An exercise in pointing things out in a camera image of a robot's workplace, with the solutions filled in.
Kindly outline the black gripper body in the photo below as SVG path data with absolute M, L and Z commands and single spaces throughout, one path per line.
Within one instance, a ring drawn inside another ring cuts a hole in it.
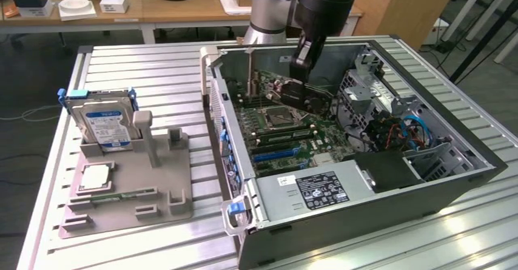
M 298 0 L 296 22 L 306 38 L 324 38 L 342 30 L 356 0 Z

